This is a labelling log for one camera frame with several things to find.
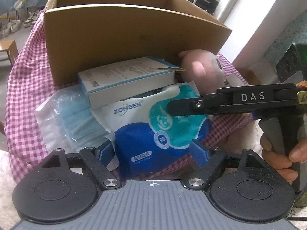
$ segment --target hand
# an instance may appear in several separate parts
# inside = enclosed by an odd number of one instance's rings
[[[265,159],[286,181],[292,184],[297,178],[297,172],[289,168],[292,163],[307,160],[307,139],[300,141],[289,153],[289,157],[276,154],[272,150],[272,144],[264,134],[260,138],[260,144],[263,148],[263,159]]]

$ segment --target wet wipes package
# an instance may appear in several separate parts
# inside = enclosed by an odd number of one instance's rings
[[[172,117],[166,111],[170,100],[193,97],[199,97],[194,82],[174,84],[93,110],[111,133],[121,179],[166,168],[189,152],[192,139],[207,135],[211,124],[205,115]]]

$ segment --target white wall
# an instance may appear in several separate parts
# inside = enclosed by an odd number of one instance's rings
[[[307,9],[307,0],[238,0],[225,25],[233,30],[221,53],[251,69],[282,30]]]

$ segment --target pink plush toy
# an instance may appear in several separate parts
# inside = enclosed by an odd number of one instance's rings
[[[224,86],[225,74],[217,57],[206,50],[190,50],[179,53],[182,58],[180,72],[183,82],[194,80],[201,96],[215,93]]]

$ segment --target blue gripper pad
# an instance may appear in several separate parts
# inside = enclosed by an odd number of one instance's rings
[[[190,154],[199,167],[205,165],[210,158],[209,148],[202,145],[196,139],[193,139],[189,145]]]

